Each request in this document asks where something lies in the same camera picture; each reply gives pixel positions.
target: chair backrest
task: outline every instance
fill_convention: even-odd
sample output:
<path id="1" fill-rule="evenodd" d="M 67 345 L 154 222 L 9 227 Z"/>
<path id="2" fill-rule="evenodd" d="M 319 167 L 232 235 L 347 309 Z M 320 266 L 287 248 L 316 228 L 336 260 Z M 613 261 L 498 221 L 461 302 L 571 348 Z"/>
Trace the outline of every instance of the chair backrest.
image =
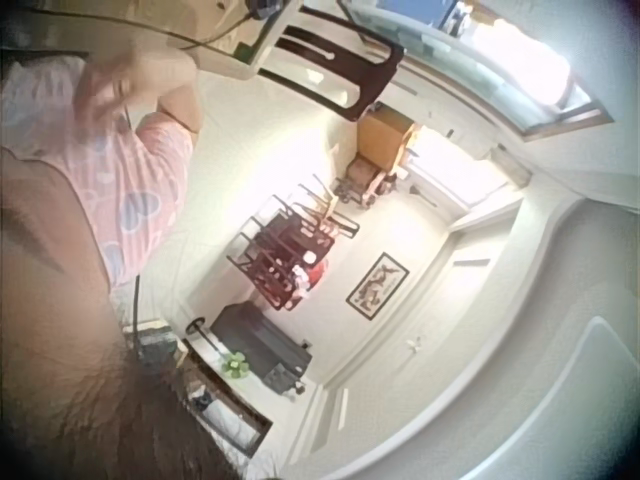
<path id="1" fill-rule="evenodd" d="M 333 110 L 349 121 L 357 121 L 369 105 L 376 101 L 395 75 L 399 63 L 404 58 L 404 48 L 371 30 L 328 13 L 305 6 L 300 8 L 300 12 L 340 25 L 386 45 L 390 50 L 389 57 L 381 63 L 374 63 L 300 27 L 288 26 L 285 29 L 282 37 L 276 42 L 276 47 L 304 58 L 359 87 L 360 96 L 350 107 L 338 105 L 319 93 L 264 68 L 260 70 L 259 74 Z M 318 50 L 326 52 L 326 54 L 319 53 Z"/>

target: pink shirt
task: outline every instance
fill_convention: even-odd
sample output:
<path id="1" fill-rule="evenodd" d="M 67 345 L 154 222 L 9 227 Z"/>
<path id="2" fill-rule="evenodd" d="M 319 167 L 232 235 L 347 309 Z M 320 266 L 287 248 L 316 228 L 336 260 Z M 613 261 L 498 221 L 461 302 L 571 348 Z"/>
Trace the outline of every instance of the pink shirt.
<path id="1" fill-rule="evenodd" d="M 1 143 L 68 180 L 114 287 L 140 273 L 182 210 L 193 144 L 162 113 L 147 115 L 135 132 L 123 114 L 105 126 L 76 122 L 83 68 L 73 57 L 15 64 L 2 88 Z"/>

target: black hair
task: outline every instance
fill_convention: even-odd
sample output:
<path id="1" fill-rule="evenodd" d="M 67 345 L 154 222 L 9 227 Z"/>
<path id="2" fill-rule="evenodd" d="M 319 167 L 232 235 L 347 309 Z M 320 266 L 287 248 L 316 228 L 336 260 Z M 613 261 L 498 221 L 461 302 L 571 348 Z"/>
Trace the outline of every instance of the black hair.
<path id="1" fill-rule="evenodd" d="M 3 470 L 18 469 L 15 478 L 240 480 L 189 410 L 180 372 L 125 356 L 118 372 L 87 379 L 48 434 L 38 438 L 3 418 Z"/>

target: bright window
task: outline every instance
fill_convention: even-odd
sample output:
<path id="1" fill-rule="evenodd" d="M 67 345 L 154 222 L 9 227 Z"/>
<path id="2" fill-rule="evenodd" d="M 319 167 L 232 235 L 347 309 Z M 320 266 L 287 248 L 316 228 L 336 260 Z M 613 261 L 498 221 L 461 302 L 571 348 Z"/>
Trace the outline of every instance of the bright window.
<path id="1" fill-rule="evenodd" d="M 507 178 L 489 160 L 474 160 L 429 128 L 418 132 L 411 151 L 410 170 L 438 184 L 467 207 L 507 184 Z"/>
<path id="2" fill-rule="evenodd" d="M 502 19 L 493 25 L 478 24 L 470 41 L 540 103 L 555 105 L 563 97 L 571 71 L 569 62 L 544 43 Z"/>

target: framed picture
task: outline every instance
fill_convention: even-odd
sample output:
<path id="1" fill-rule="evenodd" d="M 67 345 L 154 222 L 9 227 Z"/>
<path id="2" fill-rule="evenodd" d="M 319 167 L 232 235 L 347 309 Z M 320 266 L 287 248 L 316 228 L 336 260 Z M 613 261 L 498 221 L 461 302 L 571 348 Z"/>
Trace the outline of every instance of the framed picture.
<path id="1" fill-rule="evenodd" d="M 369 320 L 373 320 L 408 275 L 409 270 L 389 254 L 383 253 L 347 297 L 347 303 Z"/>

